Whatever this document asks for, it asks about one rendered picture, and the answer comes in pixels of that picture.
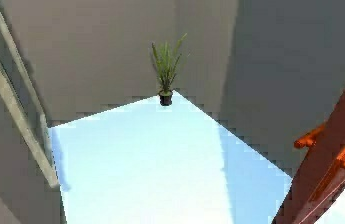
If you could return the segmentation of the grey framed window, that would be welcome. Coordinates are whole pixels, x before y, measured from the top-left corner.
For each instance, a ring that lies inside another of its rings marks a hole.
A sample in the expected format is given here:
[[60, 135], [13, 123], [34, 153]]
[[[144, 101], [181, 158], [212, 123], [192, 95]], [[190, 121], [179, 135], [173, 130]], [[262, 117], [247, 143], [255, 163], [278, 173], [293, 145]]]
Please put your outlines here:
[[0, 97], [49, 186], [59, 187], [46, 115], [1, 9]]

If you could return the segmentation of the brown room door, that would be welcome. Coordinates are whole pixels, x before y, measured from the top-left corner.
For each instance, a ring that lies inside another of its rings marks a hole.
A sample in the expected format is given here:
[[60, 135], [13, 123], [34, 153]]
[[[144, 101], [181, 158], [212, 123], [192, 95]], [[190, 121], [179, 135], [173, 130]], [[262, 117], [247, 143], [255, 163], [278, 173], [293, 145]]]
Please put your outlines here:
[[292, 180], [271, 224], [315, 224], [345, 189], [345, 170], [336, 160], [345, 147], [345, 90]]

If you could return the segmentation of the green house plant black pot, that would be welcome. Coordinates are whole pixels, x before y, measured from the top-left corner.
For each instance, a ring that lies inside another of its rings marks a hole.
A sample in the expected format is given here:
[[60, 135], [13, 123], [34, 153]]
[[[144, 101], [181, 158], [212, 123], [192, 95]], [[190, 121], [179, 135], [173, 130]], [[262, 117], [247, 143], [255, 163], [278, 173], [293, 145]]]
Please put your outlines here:
[[179, 49], [187, 37], [183, 34], [172, 47], [168, 42], [156, 45], [151, 43], [151, 61], [157, 74], [157, 82], [160, 86], [158, 91], [161, 106], [170, 106], [172, 104], [173, 89], [172, 84], [178, 74], [182, 54]]

